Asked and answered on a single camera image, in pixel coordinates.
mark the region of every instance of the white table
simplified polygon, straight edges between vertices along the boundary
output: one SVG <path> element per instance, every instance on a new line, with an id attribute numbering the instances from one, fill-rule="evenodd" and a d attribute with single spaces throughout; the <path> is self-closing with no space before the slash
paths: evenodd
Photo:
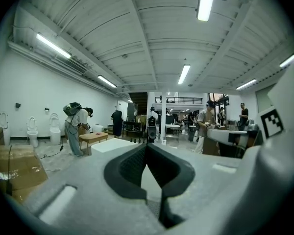
<path id="1" fill-rule="evenodd" d="M 173 138 L 179 142 L 180 129 L 181 129 L 181 126 L 179 126 L 178 124 L 166 124 L 165 139 Z M 167 130 L 173 130 L 173 134 L 167 134 Z"/>

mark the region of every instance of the table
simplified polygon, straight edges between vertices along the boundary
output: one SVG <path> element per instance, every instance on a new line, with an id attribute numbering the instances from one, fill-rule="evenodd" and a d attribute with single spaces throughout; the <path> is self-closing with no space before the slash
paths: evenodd
<path id="1" fill-rule="evenodd" d="M 138 127 L 139 126 L 139 131 L 133 131 L 133 130 L 129 130 L 128 129 L 128 126 L 129 125 L 131 125 L 131 126 L 133 126 L 133 127 Z M 127 135 L 127 133 L 128 132 L 134 132 L 134 133 L 139 133 L 140 135 L 139 135 L 139 140 L 141 140 L 141 137 L 143 138 L 143 141 L 144 141 L 144 135 L 143 135 L 143 126 L 142 126 L 142 122 L 131 122 L 131 121 L 124 121 L 123 122 L 123 133 L 122 133 L 122 138 L 124 137 L 124 131 L 126 131 L 126 135 Z"/>
<path id="2" fill-rule="evenodd" d="M 95 142 L 100 142 L 101 140 L 108 140 L 108 133 L 105 132 L 98 132 L 98 133 L 89 133 L 89 134 L 83 134 L 83 135 L 79 135 L 79 142 L 80 142 L 80 149 L 82 149 L 82 142 L 86 142 L 87 143 L 87 155 L 91 155 L 92 152 L 89 151 L 88 146 L 90 143 L 95 143 Z"/>
<path id="3" fill-rule="evenodd" d="M 179 126 L 178 124 L 166 124 L 165 139 L 174 138 L 179 142 L 180 129 L 181 126 Z M 173 130 L 173 134 L 167 134 L 167 130 Z"/>

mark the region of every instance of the ceiling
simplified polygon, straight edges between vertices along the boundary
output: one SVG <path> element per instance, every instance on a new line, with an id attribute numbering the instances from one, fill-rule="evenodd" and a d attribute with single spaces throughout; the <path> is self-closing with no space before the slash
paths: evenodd
<path id="1" fill-rule="evenodd" d="M 231 94 L 253 78 L 283 74 L 279 63 L 294 53 L 294 37 L 274 0 L 214 0 L 208 22 L 196 18 L 197 3 L 20 0 L 11 41 L 112 93 Z M 37 32 L 69 52 L 73 65 L 39 43 Z M 191 69 L 178 85 L 184 64 Z"/>

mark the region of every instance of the toilet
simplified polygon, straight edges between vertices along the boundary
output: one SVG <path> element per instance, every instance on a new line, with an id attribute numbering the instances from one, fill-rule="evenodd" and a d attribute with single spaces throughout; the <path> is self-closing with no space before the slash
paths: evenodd
<path id="1" fill-rule="evenodd" d="M 59 125 L 59 117 L 56 113 L 52 113 L 49 120 L 50 142 L 58 145 L 61 142 L 61 131 Z"/>
<path id="2" fill-rule="evenodd" d="M 11 139 L 11 128 L 9 128 L 8 114 L 6 112 L 0 113 L 0 127 L 3 128 L 4 145 L 9 145 Z"/>
<path id="3" fill-rule="evenodd" d="M 36 125 L 36 119 L 34 117 L 30 117 L 27 120 L 27 136 L 29 137 L 29 143 L 36 148 L 38 146 L 38 130 Z"/>

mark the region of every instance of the fluorescent light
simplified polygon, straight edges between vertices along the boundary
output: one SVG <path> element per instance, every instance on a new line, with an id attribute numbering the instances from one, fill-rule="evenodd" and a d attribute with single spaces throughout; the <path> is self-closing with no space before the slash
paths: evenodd
<path id="1" fill-rule="evenodd" d="M 180 80 L 178 81 L 178 84 L 183 84 L 184 79 L 185 79 L 188 71 L 190 70 L 190 67 L 191 67 L 190 65 L 184 65 L 182 74 L 180 76 Z"/>
<path id="2" fill-rule="evenodd" d="M 113 88 L 116 88 L 116 86 L 113 83 L 105 79 L 103 76 L 99 75 L 98 78 L 101 79 L 103 82 L 107 83 L 108 85 L 112 86 Z"/>
<path id="3" fill-rule="evenodd" d="M 249 81 L 249 82 L 247 82 L 247 83 L 245 83 L 245 84 L 237 87 L 236 89 L 239 90 L 239 89 L 244 88 L 245 86 L 250 85 L 250 84 L 252 84 L 252 83 L 254 83 L 256 81 L 257 81 L 256 79 L 253 79 L 253 80 L 251 80 L 251 81 Z"/>
<path id="4" fill-rule="evenodd" d="M 197 18 L 201 21 L 208 21 L 213 0 L 199 0 Z"/>
<path id="5" fill-rule="evenodd" d="M 290 64 L 292 61 L 294 61 L 294 55 L 290 56 L 287 60 L 283 61 L 280 64 L 281 68 L 284 68 L 285 66 L 287 66 L 288 64 Z"/>
<path id="6" fill-rule="evenodd" d="M 58 51 L 60 54 L 62 54 L 66 58 L 70 58 L 71 57 L 70 54 L 68 54 L 64 50 L 60 49 L 58 46 L 56 46 L 55 44 L 53 44 L 52 42 L 50 42 L 48 39 L 44 38 L 43 36 L 37 34 L 36 35 L 36 38 L 38 40 L 40 40 L 41 42 L 43 42 L 44 44 L 48 45 L 49 47 L 53 48 L 55 51 Z"/>

